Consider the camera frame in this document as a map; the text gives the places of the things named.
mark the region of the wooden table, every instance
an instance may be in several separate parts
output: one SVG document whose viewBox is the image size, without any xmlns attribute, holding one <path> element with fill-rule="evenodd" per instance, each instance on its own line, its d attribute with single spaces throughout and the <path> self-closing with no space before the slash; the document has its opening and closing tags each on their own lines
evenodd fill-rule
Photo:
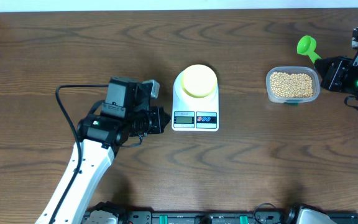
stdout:
<svg viewBox="0 0 358 224">
<path fill-rule="evenodd" d="M 90 205 L 154 210 L 253 210 L 303 202 L 358 212 L 358 112 L 345 94 L 271 103 L 277 66 L 312 67 L 296 54 L 312 35 L 322 57 L 348 55 L 358 9 L 0 13 L 0 223 L 33 223 L 74 143 L 54 91 L 113 76 L 154 78 L 171 112 L 175 77 L 195 63 L 219 75 L 220 130 L 148 136 L 121 149 Z M 77 123 L 106 89 L 63 90 Z"/>
</svg>

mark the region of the brown wooden panel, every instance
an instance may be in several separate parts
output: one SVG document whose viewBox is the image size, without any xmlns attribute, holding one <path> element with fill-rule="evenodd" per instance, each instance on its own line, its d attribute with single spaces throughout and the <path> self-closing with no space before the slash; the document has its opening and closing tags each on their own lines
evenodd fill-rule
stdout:
<svg viewBox="0 0 358 224">
<path fill-rule="evenodd" d="M 122 149 L 90 205 L 155 210 L 253 210 L 298 201 L 358 212 L 358 112 L 323 90 L 312 103 L 269 102 L 273 67 L 312 64 L 296 54 L 305 34 L 322 57 L 354 55 L 358 9 L 0 14 L 0 223 L 33 223 L 70 158 L 73 137 L 54 90 L 155 78 L 172 108 L 175 77 L 209 63 L 220 87 L 220 130 L 147 136 Z M 105 89 L 63 90 L 76 123 Z"/>
</svg>

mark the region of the cable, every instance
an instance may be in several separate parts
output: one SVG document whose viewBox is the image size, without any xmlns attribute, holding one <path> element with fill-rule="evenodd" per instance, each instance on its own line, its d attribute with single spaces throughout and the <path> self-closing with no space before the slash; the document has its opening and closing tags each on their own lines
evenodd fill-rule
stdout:
<svg viewBox="0 0 358 224">
<path fill-rule="evenodd" d="M 87 84 L 84 84 L 84 85 L 61 85 L 61 86 L 58 86 L 56 88 L 56 93 L 55 93 L 56 100 L 57 100 L 57 103 L 59 104 L 60 109 L 62 110 L 63 114 L 66 117 L 68 125 L 70 125 L 71 131 L 73 132 L 75 142 L 76 142 L 76 145 L 77 145 L 77 150 L 78 150 L 78 159 L 77 159 L 77 167 L 74 170 L 73 177 L 71 177 L 71 179 L 70 179 L 70 181 L 69 181 L 64 193 L 62 194 L 62 197 L 60 198 L 59 202 L 57 203 L 56 208 L 53 211 L 52 216 L 50 217 L 49 224 L 53 224 L 55 222 L 55 217 L 56 217 L 56 215 L 57 215 L 57 213 L 59 211 L 59 208 L 62 206 L 62 203 L 63 203 L 68 191 L 70 190 L 70 187 L 73 185 L 75 177 L 77 176 L 78 173 L 81 173 L 80 168 L 81 168 L 81 162 L 82 162 L 82 150 L 81 150 L 80 140 L 79 140 L 79 137 L 78 137 L 77 132 L 75 130 L 74 124 L 71 121 L 66 109 L 64 108 L 64 106 L 62 104 L 62 101 L 60 100 L 59 90 L 61 88 L 77 88 L 77 87 L 82 87 L 82 88 L 85 87 L 85 88 L 87 88 L 87 87 L 108 87 L 108 86 L 109 85 L 87 85 Z"/>
<path fill-rule="evenodd" d="M 260 205 L 258 205 L 258 207 L 256 207 L 256 209 L 254 210 L 254 220 L 255 222 L 259 223 L 259 224 L 262 224 L 257 218 L 256 218 L 256 211 L 262 207 L 262 206 L 265 206 L 265 205 L 270 205 L 272 206 L 274 209 L 276 209 L 276 211 L 281 214 L 281 212 L 279 211 L 279 209 L 277 209 L 274 205 L 272 205 L 271 203 L 261 203 Z M 281 217 L 280 217 L 280 221 L 279 222 L 276 222 L 276 223 L 273 223 L 273 224 L 280 224 L 280 223 L 285 223 L 282 221 Z"/>
</svg>

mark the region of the green spoon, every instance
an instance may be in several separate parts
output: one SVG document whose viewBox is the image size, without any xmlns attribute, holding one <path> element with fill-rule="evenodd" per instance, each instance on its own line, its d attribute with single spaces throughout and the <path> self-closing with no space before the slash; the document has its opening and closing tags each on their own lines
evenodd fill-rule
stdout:
<svg viewBox="0 0 358 224">
<path fill-rule="evenodd" d="M 316 49 L 316 40 L 309 35 L 302 37 L 299 40 L 298 46 L 296 47 L 296 51 L 298 54 L 309 56 L 310 60 L 315 63 L 317 59 L 321 59 L 321 57 L 314 52 Z"/>
</svg>

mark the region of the brown wood tabletop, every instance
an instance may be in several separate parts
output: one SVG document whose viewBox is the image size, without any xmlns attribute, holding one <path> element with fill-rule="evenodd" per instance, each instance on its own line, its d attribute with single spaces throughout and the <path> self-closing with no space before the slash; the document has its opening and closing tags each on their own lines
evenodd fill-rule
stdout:
<svg viewBox="0 0 358 224">
<path fill-rule="evenodd" d="M 154 78 L 161 90 L 152 104 L 170 113 L 175 77 L 195 63 L 218 71 L 219 131 L 169 124 L 121 149 L 90 206 L 239 211 L 303 202 L 358 212 L 358 112 L 344 105 L 347 95 L 322 90 L 314 102 L 282 105 L 265 84 L 274 67 L 313 67 L 296 54 L 304 35 L 322 57 L 353 57 L 354 27 L 358 9 L 0 13 L 0 223 L 35 222 L 67 166 L 74 139 L 58 85 Z M 62 90 L 75 124 L 105 96 Z"/>
</svg>

